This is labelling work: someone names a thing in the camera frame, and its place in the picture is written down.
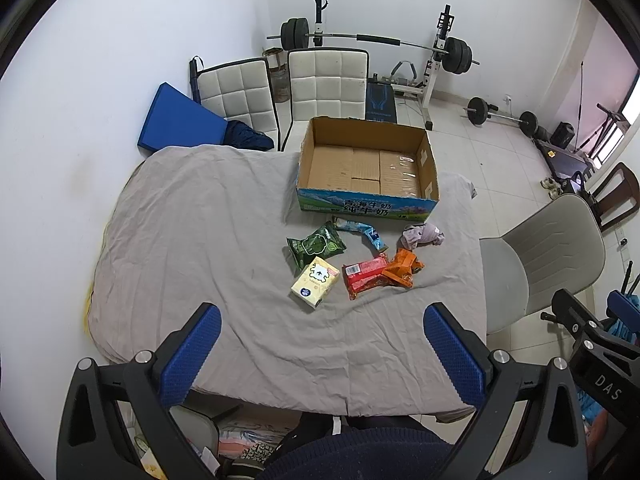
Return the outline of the orange snack bag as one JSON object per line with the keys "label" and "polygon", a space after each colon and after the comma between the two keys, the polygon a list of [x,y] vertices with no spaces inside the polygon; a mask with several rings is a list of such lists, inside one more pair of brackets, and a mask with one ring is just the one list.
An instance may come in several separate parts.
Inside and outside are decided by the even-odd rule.
{"label": "orange snack bag", "polygon": [[413,275],[423,268],[424,264],[414,252],[399,248],[395,257],[387,263],[382,275],[390,284],[411,288],[413,286]]}

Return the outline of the red snack bag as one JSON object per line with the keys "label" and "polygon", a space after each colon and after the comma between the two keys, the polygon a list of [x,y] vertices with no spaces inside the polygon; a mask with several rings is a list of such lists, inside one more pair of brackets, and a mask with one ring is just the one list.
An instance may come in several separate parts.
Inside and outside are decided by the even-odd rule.
{"label": "red snack bag", "polygon": [[343,266],[343,278],[349,299],[355,300],[359,294],[366,290],[390,284],[384,275],[387,265],[387,258],[384,255],[378,255],[367,261]]}

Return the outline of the blue snack packet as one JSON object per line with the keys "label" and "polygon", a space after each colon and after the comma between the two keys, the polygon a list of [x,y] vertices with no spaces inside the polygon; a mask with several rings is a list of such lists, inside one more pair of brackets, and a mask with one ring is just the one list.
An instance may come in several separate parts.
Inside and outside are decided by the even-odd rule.
{"label": "blue snack packet", "polygon": [[377,254],[386,252],[387,245],[382,241],[380,234],[378,234],[378,231],[374,226],[370,226],[370,224],[359,221],[343,219],[340,217],[333,217],[332,222],[334,228],[337,229],[337,231],[358,233],[363,236]]}

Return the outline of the yellow tissue pack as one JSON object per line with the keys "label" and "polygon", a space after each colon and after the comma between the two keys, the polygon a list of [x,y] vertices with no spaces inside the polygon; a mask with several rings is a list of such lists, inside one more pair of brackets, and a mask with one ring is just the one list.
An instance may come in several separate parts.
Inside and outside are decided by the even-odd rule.
{"label": "yellow tissue pack", "polygon": [[320,257],[308,263],[291,287],[292,294],[311,309],[317,309],[340,277],[335,266]]}

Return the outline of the green snack bag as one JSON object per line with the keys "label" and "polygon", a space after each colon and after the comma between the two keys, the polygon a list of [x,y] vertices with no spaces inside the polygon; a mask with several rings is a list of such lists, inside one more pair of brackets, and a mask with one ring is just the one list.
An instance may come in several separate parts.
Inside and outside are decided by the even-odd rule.
{"label": "green snack bag", "polygon": [[324,222],[320,228],[301,240],[288,238],[286,244],[288,244],[296,269],[299,271],[303,270],[307,264],[312,263],[316,257],[326,260],[341,255],[346,250],[346,245],[338,235],[332,221]]}

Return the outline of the brown wooden chair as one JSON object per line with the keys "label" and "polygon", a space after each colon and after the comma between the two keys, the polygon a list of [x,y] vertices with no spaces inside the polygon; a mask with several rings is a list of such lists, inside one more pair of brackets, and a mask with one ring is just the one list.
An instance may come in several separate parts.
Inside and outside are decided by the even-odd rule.
{"label": "brown wooden chair", "polygon": [[[620,183],[611,192],[603,195],[602,192],[616,176],[620,176]],[[613,229],[639,211],[638,178],[628,166],[623,162],[618,162],[601,184],[593,192],[587,193],[586,202],[600,231],[604,233]],[[630,203],[629,208],[608,220],[608,216],[626,203]]]}

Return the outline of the lilac rolled cloth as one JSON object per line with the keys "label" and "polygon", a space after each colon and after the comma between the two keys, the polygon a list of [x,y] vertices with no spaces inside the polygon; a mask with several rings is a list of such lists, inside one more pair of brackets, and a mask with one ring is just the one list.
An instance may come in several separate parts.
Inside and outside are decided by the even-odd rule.
{"label": "lilac rolled cloth", "polygon": [[434,224],[425,222],[420,226],[408,226],[402,231],[400,242],[408,250],[415,250],[419,246],[441,245],[445,234]]}

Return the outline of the black speaker box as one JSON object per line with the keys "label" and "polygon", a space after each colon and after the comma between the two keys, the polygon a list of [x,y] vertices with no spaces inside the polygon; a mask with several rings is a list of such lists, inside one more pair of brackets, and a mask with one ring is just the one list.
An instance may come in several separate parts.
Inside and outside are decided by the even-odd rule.
{"label": "black speaker box", "polygon": [[574,137],[574,126],[570,122],[560,122],[552,132],[549,142],[553,146],[565,150],[570,145],[570,142],[574,140]]}

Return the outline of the open cardboard box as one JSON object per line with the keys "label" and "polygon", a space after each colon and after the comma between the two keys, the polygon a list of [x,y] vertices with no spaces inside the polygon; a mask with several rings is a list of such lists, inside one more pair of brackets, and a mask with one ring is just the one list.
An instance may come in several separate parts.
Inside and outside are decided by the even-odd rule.
{"label": "open cardboard box", "polygon": [[423,128],[314,117],[300,144],[296,193],[304,211],[422,222],[439,202]]}

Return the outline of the floor barbell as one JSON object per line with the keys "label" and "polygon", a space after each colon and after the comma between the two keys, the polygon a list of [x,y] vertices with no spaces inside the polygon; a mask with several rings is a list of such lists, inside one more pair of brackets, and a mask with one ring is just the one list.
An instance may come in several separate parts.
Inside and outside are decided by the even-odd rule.
{"label": "floor barbell", "polygon": [[521,132],[530,138],[537,133],[539,127],[538,118],[533,112],[526,110],[518,117],[508,115],[499,110],[497,105],[489,104],[479,96],[474,96],[474,98],[470,99],[463,107],[463,110],[469,122],[477,127],[484,125],[489,119],[498,118],[507,122],[514,122]]}

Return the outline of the black workout bench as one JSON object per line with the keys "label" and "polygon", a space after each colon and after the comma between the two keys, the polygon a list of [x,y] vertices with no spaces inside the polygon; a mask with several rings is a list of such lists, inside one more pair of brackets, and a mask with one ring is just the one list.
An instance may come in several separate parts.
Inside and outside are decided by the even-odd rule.
{"label": "black workout bench", "polygon": [[367,81],[366,119],[369,122],[397,122],[395,91],[389,82],[382,81],[377,74]]}

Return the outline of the barbell on rack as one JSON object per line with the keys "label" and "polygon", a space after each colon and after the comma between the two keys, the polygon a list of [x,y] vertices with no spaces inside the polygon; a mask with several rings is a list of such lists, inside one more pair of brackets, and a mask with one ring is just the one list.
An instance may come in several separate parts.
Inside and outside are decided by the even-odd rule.
{"label": "barbell on rack", "polygon": [[442,68],[446,72],[456,75],[465,74],[473,65],[480,65],[480,62],[474,60],[471,47],[465,41],[454,37],[446,38],[443,47],[427,47],[423,44],[413,44],[384,36],[345,34],[344,32],[312,32],[306,18],[290,18],[281,24],[279,35],[266,37],[267,40],[279,40],[281,48],[284,50],[306,49],[311,40],[334,38],[427,50],[436,55],[436,60],[442,63]]}

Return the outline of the white quilted chair left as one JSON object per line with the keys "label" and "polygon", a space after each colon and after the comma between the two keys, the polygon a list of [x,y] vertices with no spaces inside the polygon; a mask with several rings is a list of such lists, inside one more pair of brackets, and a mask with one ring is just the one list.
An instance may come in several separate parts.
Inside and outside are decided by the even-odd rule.
{"label": "white quilted chair left", "polygon": [[238,120],[265,133],[280,148],[281,131],[272,95],[266,58],[246,58],[204,68],[198,56],[190,59],[192,99],[210,112]]}

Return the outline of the white quilted chair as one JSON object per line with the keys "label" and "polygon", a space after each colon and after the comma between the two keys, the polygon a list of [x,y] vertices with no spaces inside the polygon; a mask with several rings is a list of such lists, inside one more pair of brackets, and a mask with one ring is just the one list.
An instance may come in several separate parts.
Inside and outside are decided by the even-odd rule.
{"label": "white quilted chair", "polygon": [[198,56],[190,59],[192,99],[210,112],[238,120],[265,133],[280,148],[281,131],[272,95],[266,58],[246,58],[204,68]]}
{"label": "white quilted chair", "polygon": [[312,118],[366,118],[368,73],[366,50],[310,48],[288,52],[291,125],[281,150],[300,150]]}

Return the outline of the white barbell rack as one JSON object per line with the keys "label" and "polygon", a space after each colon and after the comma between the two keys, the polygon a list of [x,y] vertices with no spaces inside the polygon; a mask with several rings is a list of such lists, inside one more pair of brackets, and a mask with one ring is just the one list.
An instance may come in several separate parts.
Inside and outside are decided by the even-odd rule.
{"label": "white barbell rack", "polygon": [[[314,29],[312,32],[327,32],[323,24],[323,11],[328,6],[328,0],[314,0]],[[445,39],[451,36],[452,25],[454,24],[454,14],[451,13],[450,4],[446,3],[444,10],[440,12],[435,29],[435,37],[431,47],[443,47]],[[322,47],[325,39],[311,40],[315,47]],[[421,77],[414,76],[411,82],[401,84],[394,80],[395,73],[390,74],[388,79],[396,94],[402,96],[414,96],[421,103],[421,113],[424,118],[427,130],[433,129],[433,121],[428,107],[435,89],[435,82],[440,72],[446,72],[442,68],[442,63],[436,60],[436,55],[427,52],[423,75]]]}

